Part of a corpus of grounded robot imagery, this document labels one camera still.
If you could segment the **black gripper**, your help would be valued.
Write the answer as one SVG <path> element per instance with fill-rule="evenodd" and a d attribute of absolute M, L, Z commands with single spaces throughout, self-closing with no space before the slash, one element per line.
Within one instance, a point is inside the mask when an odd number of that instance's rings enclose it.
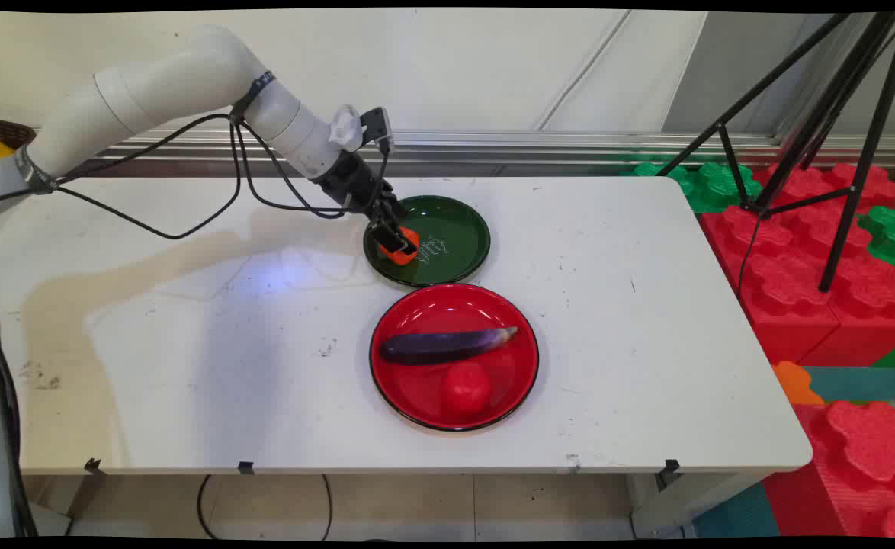
<path fill-rule="evenodd" d="M 336 214 L 367 216 L 368 236 L 386 251 L 413 253 L 413 242 L 403 233 L 408 209 L 398 201 L 392 185 L 360 154 L 340 152 L 336 163 L 312 183 L 339 205 Z"/>

